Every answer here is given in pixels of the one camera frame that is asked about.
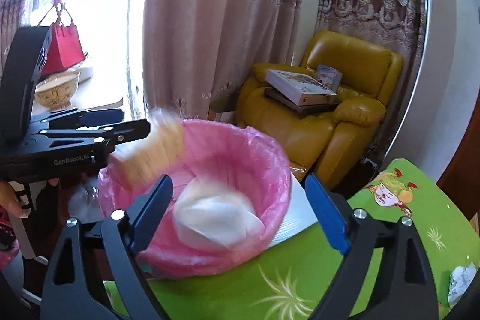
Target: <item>crumpled tissue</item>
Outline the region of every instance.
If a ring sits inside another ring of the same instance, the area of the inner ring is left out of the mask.
[[[450,287],[448,289],[448,305],[452,307],[465,293],[477,270],[473,263],[468,267],[455,267],[450,274]]]
[[[250,200],[228,185],[196,177],[173,208],[179,239],[197,250],[232,250],[265,230]]]

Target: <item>yellow leather armchair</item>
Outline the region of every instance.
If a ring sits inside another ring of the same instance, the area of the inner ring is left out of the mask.
[[[313,75],[319,64],[338,69],[342,81],[333,112],[299,118],[292,110],[263,96],[268,69]],[[342,34],[316,34],[301,65],[261,63],[251,67],[236,111],[237,125],[252,126],[284,148],[298,180],[314,172],[330,190],[362,156],[392,95],[402,58],[381,46]]]

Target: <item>dark tray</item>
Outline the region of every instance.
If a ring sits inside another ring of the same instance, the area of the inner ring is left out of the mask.
[[[339,103],[323,103],[321,105],[298,106],[275,88],[266,88],[263,94],[265,97],[276,100],[282,105],[294,110],[302,118],[320,112],[332,112],[339,105]]]

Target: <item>green table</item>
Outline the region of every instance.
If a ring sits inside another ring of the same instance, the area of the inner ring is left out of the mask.
[[[374,218],[413,218],[427,251],[441,318],[448,313],[450,272],[480,263],[480,238],[453,202],[419,169],[394,160],[368,187],[349,200]],[[365,309],[382,250],[375,250],[352,314]],[[305,319],[325,293],[341,255],[330,248],[318,224],[221,275],[180,281],[150,280],[173,320]],[[113,282],[105,282],[114,309],[125,313]],[[398,309],[402,309],[402,297]]]

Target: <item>gold decorative bowl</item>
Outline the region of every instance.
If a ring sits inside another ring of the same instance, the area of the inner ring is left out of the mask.
[[[50,76],[38,83],[35,89],[36,100],[53,110],[70,106],[70,100],[78,89],[79,71],[65,71]]]

